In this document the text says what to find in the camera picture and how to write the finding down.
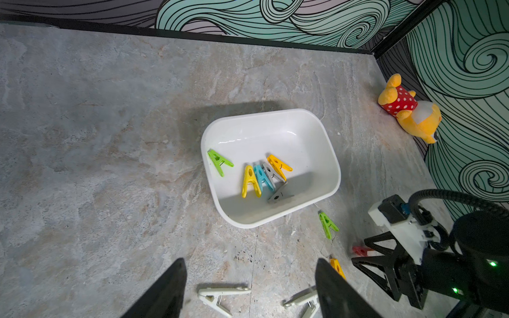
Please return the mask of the light green clothespin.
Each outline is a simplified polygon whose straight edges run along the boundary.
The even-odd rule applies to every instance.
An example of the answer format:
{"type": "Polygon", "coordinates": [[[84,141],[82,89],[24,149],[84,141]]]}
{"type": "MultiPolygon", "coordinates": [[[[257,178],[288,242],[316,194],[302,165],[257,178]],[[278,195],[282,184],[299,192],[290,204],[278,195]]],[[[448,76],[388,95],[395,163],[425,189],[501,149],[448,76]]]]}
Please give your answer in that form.
{"type": "Polygon", "coordinates": [[[212,161],[213,165],[216,167],[216,170],[218,171],[219,175],[223,178],[224,172],[222,169],[223,165],[226,165],[228,167],[233,168],[235,165],[228,159],[226,159],[224,156],[220,155],[218,152],[214,151],[213,149],[210,149],[208,151],[208,156],[210,160],[212,161]]]}

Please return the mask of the grey clothespin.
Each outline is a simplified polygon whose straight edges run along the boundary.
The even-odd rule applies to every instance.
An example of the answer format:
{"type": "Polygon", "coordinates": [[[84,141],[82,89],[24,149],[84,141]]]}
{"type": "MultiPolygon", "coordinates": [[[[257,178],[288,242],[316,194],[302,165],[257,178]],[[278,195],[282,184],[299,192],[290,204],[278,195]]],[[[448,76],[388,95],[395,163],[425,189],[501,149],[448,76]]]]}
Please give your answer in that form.
{"type": "Polygon", "coordinates": [[[267,177],[270,179],[270,181],[273,181],[273,179],[276,179],[278,182],[286,183],[284,178],[278,173],[273,170],[273,167],[270,164],[263,163],[262,169],[264,170],[267,177]]]}
{"type": "Polygon", "coordinates": [[[277,204],[278,202],[289,199],[291,197],[294,197],[294,195],[288,192],[288,183],[285,182],[275,190],[275,192],[271,197],[269,197],[267,202],[269,204],[277,204]]]}

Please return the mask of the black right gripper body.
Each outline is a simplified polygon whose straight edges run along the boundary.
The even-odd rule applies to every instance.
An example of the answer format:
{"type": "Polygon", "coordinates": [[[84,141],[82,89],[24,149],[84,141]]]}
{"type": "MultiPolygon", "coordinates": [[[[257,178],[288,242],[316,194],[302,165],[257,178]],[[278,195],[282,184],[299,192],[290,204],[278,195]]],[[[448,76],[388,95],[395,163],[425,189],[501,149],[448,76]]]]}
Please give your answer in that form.
{"type": "Polygon", "coordinates": [[[407,296],[412,307],[424,309],[430,290],[440,293],[449,286],[447,278],[449,253],[425,249],[422,265],[417,265],[401,246],[397,246],[394,253],[397,290],[407,296]]]}

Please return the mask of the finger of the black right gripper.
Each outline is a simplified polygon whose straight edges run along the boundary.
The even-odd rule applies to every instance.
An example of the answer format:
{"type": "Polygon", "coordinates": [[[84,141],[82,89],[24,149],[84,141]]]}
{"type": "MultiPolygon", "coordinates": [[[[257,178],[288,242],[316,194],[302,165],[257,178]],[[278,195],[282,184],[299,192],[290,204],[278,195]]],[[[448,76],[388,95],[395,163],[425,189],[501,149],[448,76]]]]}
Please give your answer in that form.
{"type": "Polygon", "coordinates": [[[364,244],[368,248],[379,253],[380,256],[384,256],[387,258],[395,258],[398,256],[397,251],[398,241],[391,232],[385,232],[379,235],[375,235],[373,237],[365,238],[364,244]],[[394,241],[396,243],[396,246],[393,249],[380,245],[382,242],[388,243],[390,241],[394,241]]]}
{"type": "Polygon", "coordinates": [[[368,276],[394,301],[399,301],[402,292],[396,277],[394,262],[388,256],[357,257],[351,262],[355,268],[368,276]]]}

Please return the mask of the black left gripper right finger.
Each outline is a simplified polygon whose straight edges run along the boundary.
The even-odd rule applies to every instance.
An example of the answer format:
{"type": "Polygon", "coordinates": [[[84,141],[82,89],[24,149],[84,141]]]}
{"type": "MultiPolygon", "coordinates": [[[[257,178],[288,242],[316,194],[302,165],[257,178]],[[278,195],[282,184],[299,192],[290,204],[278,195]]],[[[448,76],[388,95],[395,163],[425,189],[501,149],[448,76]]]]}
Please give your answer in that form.
{"type": "Polygon", "coordinates": [[[326,259],[318,259],[315,286],[323,317],[381,317],[326,259]]]}

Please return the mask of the teal clothespin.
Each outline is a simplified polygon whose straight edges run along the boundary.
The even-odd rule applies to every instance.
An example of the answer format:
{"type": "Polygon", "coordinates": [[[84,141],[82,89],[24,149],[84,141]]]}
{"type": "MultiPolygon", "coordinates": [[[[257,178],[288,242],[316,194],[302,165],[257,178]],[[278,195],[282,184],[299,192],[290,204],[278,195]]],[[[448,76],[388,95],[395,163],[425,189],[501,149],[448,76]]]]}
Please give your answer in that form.
{"type": "Polygon", "coordinates": [[[275,191],[275,187],[274,187],[273,181],[268,177],[268,175],[266,174],[265,169],[263,168],[262,165],[256,165],[253,168],[253,171],[254,171],[254,174],[256,176],[256,179],[257,179],[257,182],[258,182],[258,186],[259,186],[261,192],[263,190],[263,185],[264,184],[266,184],[269,187],[270,191],[272,191],[272,192],[275,191]]]}

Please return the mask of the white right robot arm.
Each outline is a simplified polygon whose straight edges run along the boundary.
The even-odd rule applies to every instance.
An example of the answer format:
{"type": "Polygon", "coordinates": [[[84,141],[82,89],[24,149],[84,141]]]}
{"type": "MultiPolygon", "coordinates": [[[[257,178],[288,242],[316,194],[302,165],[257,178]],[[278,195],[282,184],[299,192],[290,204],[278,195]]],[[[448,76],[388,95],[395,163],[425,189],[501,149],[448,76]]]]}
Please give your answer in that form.
{"type": "Polygon", "coordinates": [[[391,223],[378,209],[369,215],[385,233],[365,240],[377,254],[352,259],[353,266],[390,298],[405,295],[411,306],[423,309],[433,291],[465,303],[508,313],[508,222],[483,211],[458,219],[444,251],[432,249],[426,232],[440,230],[433,222],[419,226],[413,218],[391,223]]]}

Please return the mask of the yellow clothespin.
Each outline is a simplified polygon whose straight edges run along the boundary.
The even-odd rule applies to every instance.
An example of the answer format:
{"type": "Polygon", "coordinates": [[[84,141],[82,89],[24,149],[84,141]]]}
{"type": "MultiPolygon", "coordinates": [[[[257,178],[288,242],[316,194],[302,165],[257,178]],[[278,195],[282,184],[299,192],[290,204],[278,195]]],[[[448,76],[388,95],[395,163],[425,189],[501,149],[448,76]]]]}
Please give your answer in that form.
{"type": "Polygon", "coordinates": [[[284,170],[287,172],[292,172],[293,168],[283,162],[281,159],[277,158],[273,154],[267,157],[269,164],[273,167],[275,173],[281,178],[283,182],[287,181],[287,178],[284,174],[284,170]]]}
{"type": "Polygon", "coordinates": [[[253,187],[257,197],[262,196],[262,190],[260,188],[260,185],[258,184],[256,174],[255,174],[254,169],[251,165],[247,165],[245,167],[242,192],[241,192],[242,198],[246,198],[248,190],[249,190],[249,186],[253,187]]]}

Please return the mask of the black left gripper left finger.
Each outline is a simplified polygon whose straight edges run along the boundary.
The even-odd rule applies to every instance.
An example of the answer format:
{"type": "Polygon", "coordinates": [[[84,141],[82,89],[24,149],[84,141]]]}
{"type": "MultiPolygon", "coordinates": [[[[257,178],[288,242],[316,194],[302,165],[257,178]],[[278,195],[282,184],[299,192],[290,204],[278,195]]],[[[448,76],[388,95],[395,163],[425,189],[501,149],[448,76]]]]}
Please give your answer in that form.
{"type": "Polygon", "coordinates": [[[179,317],[186,280],[185,260],[178,258],[121,317],[179,317]]]}

